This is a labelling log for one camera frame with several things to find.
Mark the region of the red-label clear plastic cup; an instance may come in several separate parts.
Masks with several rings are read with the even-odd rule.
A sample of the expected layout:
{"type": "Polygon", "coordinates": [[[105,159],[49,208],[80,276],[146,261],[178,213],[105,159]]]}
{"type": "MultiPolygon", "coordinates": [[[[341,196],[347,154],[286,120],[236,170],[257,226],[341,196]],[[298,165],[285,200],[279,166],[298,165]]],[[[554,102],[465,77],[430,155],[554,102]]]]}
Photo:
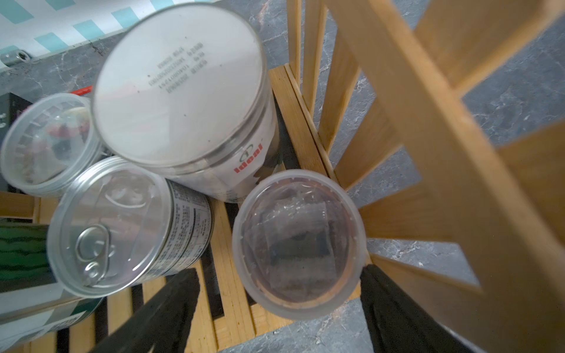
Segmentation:
{"type": "Polygon", "coordinates": [[[232,253],[247,293],[276,316],[326,316],[356,290],[366,232],[355,203],[327,176],[289,169],[253,189],[232,228],[232,253]]]}

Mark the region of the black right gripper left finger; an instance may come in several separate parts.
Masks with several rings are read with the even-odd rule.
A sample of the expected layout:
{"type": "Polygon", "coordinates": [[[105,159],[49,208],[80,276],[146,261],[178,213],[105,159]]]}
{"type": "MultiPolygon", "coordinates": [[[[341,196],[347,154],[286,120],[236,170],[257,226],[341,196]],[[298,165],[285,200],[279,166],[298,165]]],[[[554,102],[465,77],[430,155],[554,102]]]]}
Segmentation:
{"type": "Polygon", "coordinates": [[[93,352],[184,352],[197,309],[200,281],[185,269],[93,352]]]}

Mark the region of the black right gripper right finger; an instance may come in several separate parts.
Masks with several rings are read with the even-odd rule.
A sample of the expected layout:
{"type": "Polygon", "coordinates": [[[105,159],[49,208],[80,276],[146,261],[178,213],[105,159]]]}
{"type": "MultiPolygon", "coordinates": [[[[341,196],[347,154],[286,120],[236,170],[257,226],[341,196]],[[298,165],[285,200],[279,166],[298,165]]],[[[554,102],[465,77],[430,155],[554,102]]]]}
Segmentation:
{"type": "Polygon", "coordinates": [[[381,269],[360,275],[360,300],[375,352],[470,352],[381,269]]]}

